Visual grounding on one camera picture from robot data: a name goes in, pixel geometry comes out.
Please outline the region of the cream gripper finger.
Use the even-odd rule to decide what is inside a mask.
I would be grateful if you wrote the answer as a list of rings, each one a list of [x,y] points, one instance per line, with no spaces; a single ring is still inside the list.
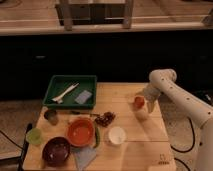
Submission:
[[[155,103],[154,102],[147,102],[147,110],[148,110],[148,113],[152,113],[153,110],[154,110],[154,106],[155,106]]]

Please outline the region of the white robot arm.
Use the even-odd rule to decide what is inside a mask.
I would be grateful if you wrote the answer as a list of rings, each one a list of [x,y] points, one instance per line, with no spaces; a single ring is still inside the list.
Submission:
[[[178,86],[176,71],[157,69],[149,74],[149,83],[142,89],[142,96],[153,105],[160,94],[165,94],[201,129],[195,171],[213,171],[213,106],[200,100]]]

